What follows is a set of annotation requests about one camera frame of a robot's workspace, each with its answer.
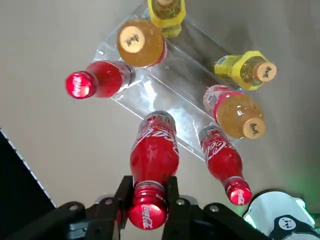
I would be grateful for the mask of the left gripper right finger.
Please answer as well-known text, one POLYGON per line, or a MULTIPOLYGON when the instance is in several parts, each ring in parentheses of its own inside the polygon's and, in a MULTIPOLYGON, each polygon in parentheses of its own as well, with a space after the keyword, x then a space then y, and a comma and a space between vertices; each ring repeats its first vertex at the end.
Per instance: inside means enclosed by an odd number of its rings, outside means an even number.
POLYGON ((204 208, 180 196, 178 180, 168 179, 166 187, 168 217, 162 232, 163 240, 268 240, 239 215, 221 203, 204 208))

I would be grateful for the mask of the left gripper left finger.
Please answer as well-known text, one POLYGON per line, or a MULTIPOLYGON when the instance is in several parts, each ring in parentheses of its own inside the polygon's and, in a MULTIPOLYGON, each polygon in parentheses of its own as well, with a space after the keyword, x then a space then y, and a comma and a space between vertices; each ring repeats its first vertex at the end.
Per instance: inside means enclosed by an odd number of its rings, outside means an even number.
POLYGON ((112 196, 91 207, 67 202, 11 233, 8 240, 119 240, 133 199, 133 177, 124 176, 112 196))

